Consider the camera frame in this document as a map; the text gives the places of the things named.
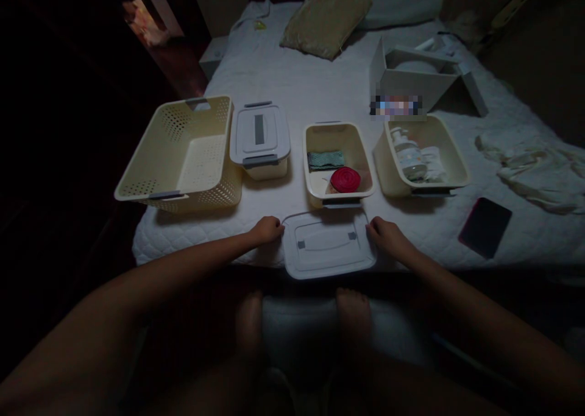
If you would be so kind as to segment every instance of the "carry handle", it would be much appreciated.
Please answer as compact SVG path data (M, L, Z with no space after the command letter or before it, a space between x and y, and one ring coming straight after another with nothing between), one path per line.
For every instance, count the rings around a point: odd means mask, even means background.
M323 201L323 207L326 209L351 209L361 208L360 199L328 199Z
M157 192L155 194L150 194L148 196L149 200L164 200L164 201L172 201L172 200L179 200L184 199L185 197L189 197L186 194L181 194L180 191L169 191L169 192Z
M419 198L448 198L454 197L451 193L452 188L419 188L413 189L411 195Z
M276 154L246 157L242 161L242 166L244 166L244 169L252 169L260 166L278 166L278 157L276 156Z
M272 101L254 102L252 104L246 104L244 108L263 107L264 105L270 105Z
M197 108L197 106L199 104L207 104L207 105L209 105L209 108L211 108L211 105L209 104L209 101L207 101L206 98L204 98L204 97L187 99L185 101L185 105L187 107L189 107L191 109L191 111L198 111L198 110L195 110L195 109Z

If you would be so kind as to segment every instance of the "red yarn ball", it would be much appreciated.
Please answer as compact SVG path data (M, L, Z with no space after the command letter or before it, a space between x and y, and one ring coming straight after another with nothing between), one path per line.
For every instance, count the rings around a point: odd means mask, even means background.
M347 166L339 168L331 176L331 185L341 194L357 191L360 182L360 175Z

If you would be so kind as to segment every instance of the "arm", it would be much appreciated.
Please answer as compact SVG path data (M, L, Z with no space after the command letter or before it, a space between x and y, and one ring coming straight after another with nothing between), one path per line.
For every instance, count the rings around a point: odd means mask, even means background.
M528 389L566 409L585 406L585 368L563 349L433 261L396 224L376 217L370 237L412 270Z
M137 267L85 297L0 384L0 413L95 414L115 404L144 318L284 226L264 217L248 233L194 245Z

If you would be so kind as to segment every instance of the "white bedsheet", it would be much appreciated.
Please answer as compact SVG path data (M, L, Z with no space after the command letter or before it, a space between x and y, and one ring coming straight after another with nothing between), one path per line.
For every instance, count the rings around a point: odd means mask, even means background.
M383 130L383 124L369 116L368 68L378 38L384 37L386 49L394 44L415 46L442 28L437 21L359 34L330 62L279 47L284 28L298 6L295 3L272 5L270 15L262 19L266 30L254 31L251 21L235 29L230 34L226 55L206 91L207 96L228 94L236 106L272 100L285 109L291 135L288 176L255 182L244 175L241 202L226 210L177 216L149 207L134 238L133 252L138 264L189 245L247 231L264 215L282 220L312 210L303 176L303 128L318 121L353 122L361 128L371 151ZM363 200L366 215L369 219L379 215L396 222L423 252L454 270L585 262L585 217L547 213L519 197L496 176L498 165L485 159L473 145L473 139L485 129L529 124L548 135L552 131L475 57L465 50L463 54L490 113L485 118L445 111L436 113L455 137L469 165L472 183L454 191L456 196L447 199L389 200L378 189ZM500 248L490 260L458 241L459 232L479 197L487 197L513 212ZM280 244L271 244L236 262L282 267L283 250Z

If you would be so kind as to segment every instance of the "smartphone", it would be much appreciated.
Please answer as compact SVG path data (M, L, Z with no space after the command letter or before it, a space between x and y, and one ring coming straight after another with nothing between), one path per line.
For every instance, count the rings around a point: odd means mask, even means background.
M480 198L473 206L459 241L486 259L495 256L502 236L512 217L512 211L487 198Z

